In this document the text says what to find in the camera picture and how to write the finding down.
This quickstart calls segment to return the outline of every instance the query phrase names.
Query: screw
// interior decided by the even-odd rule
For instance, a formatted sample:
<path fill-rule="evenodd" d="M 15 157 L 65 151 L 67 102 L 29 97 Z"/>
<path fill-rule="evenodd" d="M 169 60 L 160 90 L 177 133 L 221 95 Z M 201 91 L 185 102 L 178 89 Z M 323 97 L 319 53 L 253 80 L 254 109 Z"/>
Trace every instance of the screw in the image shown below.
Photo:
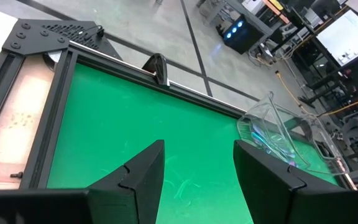
<path fill-rule="evenodd" d="M 18 44 L 18 43 L 16 43 L 16 42 L 12 42 L 12 43 L 11 43 L 11 47 L 12 47 L 13 49 L 19 49 L 19 48 L 20 48 L 20 44 Z"/>
<path fill-rule="evenodd" d="M 43 35 L 44 37 L 47 37 L 49 34 L 47 31 L 43 30 L 43 31 L 41 31 L 41 35 Z"/>
<path fill-rule="evenodd" d="M 25 34 L 23 34 L 23 33 L 17 33 L 16 34 L 16 37 L 18 37 L 18 38 L 20 38 L 20 39 L 24 39 L 25 38 Z"/>
<path fill-rule="evenodd" d="M 18 172 L 17 174 L 11 174 L 11 177 L 21 179 L 23 177 L 23 172 Z"/>
<path fill-rule="evenodd" d="M 65 42 L 65 39 L 64 39 L 63 37 L 59 37 L 59 38 L 57 39 L 57 41 L 59 41 L 60 43 L 64 43 L 64 42 Z"/>
<path fill-rule="evenodd" d="M 25 29 L 30 29 L 31 28 L 30 24 L 28 24 L 28 23 L 23 23 L 22 27 L 25 28 Z"/>

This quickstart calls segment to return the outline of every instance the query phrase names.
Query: black bracket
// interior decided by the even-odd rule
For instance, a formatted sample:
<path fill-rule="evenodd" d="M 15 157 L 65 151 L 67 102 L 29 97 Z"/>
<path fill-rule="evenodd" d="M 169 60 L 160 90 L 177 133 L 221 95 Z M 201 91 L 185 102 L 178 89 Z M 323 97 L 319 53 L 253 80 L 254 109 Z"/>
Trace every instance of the black bracket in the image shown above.
<path fill-rule="evenodd" d="M 162 54 L 153 54 L 142 67 L 155 73 L 155 81 L 160 85 L 170 86 L 167 73 L 167 60 Z"/>
<path fill-rule="evenodd" d="M 32 55 L 67 49 L 69 40 L 32 23 L 19 19 L 6 39 L 2 49 L 19 55 Z"/>

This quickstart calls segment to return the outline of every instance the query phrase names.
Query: transparent plastic bin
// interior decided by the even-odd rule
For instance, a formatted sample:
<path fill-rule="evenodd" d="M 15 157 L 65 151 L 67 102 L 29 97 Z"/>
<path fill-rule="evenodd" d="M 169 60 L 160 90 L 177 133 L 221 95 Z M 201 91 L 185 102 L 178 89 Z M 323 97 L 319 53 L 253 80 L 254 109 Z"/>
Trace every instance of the transparent plastic bin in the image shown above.
<path fill-rule="evenodd" d="M 299 169 L 320 174 L 349 172 L 317 117 L 296 115 L 273 103 L 273 93 L 237 122 L 241 139 Z"/>

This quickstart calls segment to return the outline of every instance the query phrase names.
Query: gray floor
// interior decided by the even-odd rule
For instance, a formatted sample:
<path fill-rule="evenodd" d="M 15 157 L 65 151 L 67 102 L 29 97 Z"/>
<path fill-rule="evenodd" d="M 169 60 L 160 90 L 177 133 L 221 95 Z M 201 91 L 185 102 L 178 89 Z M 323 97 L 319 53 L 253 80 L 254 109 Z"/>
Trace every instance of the gray floor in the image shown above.
<path fill-rule="evenodd" d="M 164 0 L 161 6 L 153 0 L 36 0 L 45 6 L 78 20 L 92 20 L 102 24 L 113 35 L 126 39 L 200 72 L 200 66 L 191 35 L 186 24 L 180 0 Z M 303 77 L 291 60 L 288 64 L 278 62 L 268 68 L 257 67 L 246 54 L 240 55 L 226 47 L 214 27 L 203 24 L 203 16 L 195 7 L 197 0 L 185 0 L 196 41 L 207 76 L 243 91 L 256 98 L 263 98 L 269 91 L 274 92 L 275 102 L 288 110 L 300 113 L 298 105 L 285 90 L 275 71 L 282 77 L 295 96 L 304 95 L 301 85 Z M 54 19 L 52 16 L 26 6 L 15 0 L 0 0 L 0 11 L 25 19 Z M 142 66 L 147 55 L 128 47 L 111 42 L 124 61 Z M 168 66 L 169 79 L 206 93 L 202 78 L 187 73 L 171 65 Z M 213 96 L 244 110 L 250 109 L 254 100 L 246 98 L 231 90 L 210 83 Z M 321 113 L 321 105 L 316 103 L 317 111 L 308 108 L 312 113 Z"/>

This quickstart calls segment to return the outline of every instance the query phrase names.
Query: black aluminum frame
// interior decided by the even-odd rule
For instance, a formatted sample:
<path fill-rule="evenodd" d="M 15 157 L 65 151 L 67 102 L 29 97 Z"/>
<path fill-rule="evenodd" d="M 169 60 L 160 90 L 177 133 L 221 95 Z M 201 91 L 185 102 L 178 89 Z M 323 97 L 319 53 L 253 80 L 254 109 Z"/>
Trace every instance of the black aluminum frame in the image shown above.
<path fill-rule="evenodd" d="M 25 55 L 4 48 L 0 53 L 0 110 L 25 58 Z M 47 186 L 68 92 L 77 63 L 235 119 L 239 119 L 245 113 L 245 111 L 239 108 L 173 82 L 171 82 L 169 88 L 159 85 L 155 81 L 154 75 L 145 70 L 70 42 L 68 47 L 62 50 L 60 60 L 57 63 L 55 75 L 19 187 L 20 189 L 43 189 Z M 341 187 L 351 189 L 350 183 L 342 175 L 336 176 L 336 179 Z"/>

